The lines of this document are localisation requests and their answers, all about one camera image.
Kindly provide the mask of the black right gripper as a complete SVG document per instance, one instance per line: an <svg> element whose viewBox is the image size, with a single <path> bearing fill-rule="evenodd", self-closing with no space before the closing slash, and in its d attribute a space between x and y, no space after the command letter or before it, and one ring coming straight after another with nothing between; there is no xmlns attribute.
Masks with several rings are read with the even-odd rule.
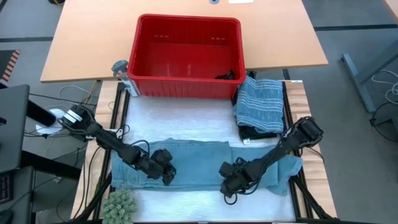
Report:
<svg viewBox="0 0 398 224"><path fill-rule="evenodd" d="M245 193L259 180L259 161L245 161L238 157L233 164L222 163L219 173L224 178L220 192L231 198L238 192Z"/></svg>

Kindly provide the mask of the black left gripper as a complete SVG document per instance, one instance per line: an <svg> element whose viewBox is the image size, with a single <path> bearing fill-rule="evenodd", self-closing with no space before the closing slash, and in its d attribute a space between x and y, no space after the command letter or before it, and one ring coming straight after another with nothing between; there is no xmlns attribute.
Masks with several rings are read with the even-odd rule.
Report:
<svg viewBox="0 0 398 224"><path fill-rule="evenodd" d="M164 185L170 185L177 173L171 163L172 159L173 157L167 149L156 150L149 160L146 160L143 172L150 179L162 178Z"/></svg>

